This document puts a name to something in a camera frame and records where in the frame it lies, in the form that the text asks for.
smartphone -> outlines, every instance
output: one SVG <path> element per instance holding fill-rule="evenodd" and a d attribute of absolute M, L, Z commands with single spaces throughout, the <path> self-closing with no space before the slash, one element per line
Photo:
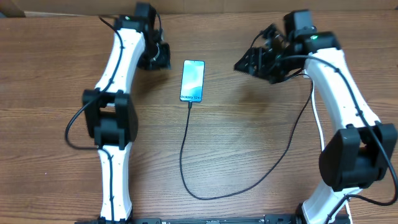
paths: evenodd
<path fill-rule="evenodd" d="M 180 100 L 201 102 L 203 95 L 203 79 L 205 78 L 205 62 L 186 60 L 182 69 Z"/>

